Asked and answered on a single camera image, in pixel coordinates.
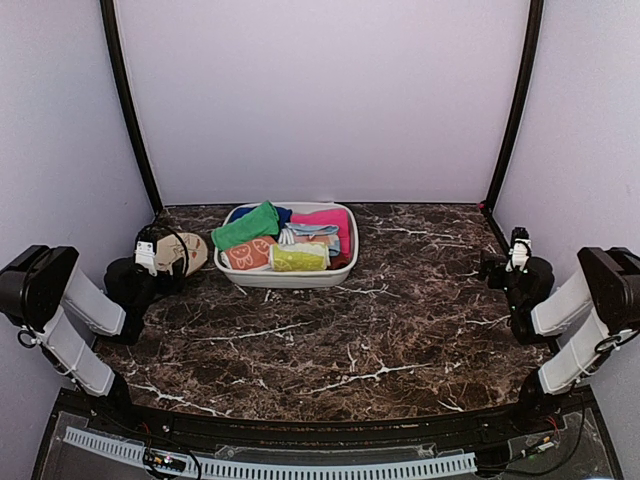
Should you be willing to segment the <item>green microfiber towel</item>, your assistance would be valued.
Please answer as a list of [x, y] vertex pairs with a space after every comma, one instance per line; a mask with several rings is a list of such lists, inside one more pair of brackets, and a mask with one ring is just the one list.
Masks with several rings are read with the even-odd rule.
[[224, 251], [258, 237], [277, 235], [279, 230], [278, 211], [265, 201], [241, 218], [216, 228], [211, 236], [214, 246]]

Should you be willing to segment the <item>cream yellow-green patterned towel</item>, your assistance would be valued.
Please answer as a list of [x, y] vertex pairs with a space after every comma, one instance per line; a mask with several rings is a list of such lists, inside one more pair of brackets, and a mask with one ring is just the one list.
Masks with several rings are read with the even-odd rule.
[[274, 244], [269, 265], [276, 272], [324, 271], [330, 264], [328, 246], [323, 243]]

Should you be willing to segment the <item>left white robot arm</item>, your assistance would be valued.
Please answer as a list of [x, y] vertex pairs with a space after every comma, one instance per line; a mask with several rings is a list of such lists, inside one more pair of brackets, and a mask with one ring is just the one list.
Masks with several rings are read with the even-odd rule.
[[32, 245], [1, 270], [1, 312], [18, 327], [26, 348], [38, 347], [63, 376], [88, 395], [104, 399], [101, 417], [120, 436], [141, 427], [123, 376], [99, 358], [89, 335], [132, 345], [149, 306], [162, 297], [162, 282], [185, 279], [189, 264], [161, 270], [158, 246], [140, 241], [131, 258], [113, 262], [101, 290], [81, 269], [72, 246]]

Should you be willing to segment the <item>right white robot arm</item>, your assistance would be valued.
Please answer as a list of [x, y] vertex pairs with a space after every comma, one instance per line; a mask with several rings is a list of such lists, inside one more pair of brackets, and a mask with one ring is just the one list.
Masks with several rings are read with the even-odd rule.
[[556, 288], [551, 263], [532, 256], [525, 241], [508, 256], [480, 254], [479, 278], [505, 294], [520, 344], [565, 338], [520, 389], [510, 424], [521, 434], [547, 420], [551, 397], [568, 393], [639, 336], [639, 256], [622, 247], [583, 247], [577, 257], [578, 270]]

